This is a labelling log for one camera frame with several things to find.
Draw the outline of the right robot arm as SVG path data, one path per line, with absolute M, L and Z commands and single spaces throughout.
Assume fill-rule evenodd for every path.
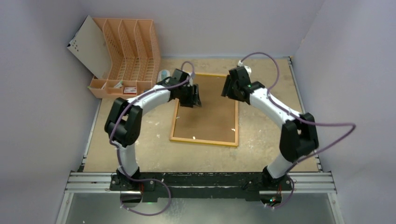
M 259 109 L 281 130 L 280 153 L 262 172 L 262 183 L 266 189 L 273 190 L 279 186 L 299 159 L 319 147 L 314 116 L 298 113 L 272 97 L 260 82 L 252 83 L 245 67 L 229 71 L 221 95 Z

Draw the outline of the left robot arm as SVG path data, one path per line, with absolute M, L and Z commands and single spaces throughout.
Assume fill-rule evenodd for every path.
M 141 132 L 143 116 L 156 107 L 178 99 L 182 107 L 201 107 L 199 88 L 193 83 L 194 72 L 175 69 L 173 75 L 158 82 L 148 91 L 129 99 L 114 100 L 105 123 L 109 142 L 115 146 L 119 166 L 117 176 L 128 191 L 138 188 L 139 166 L 135 143 Z

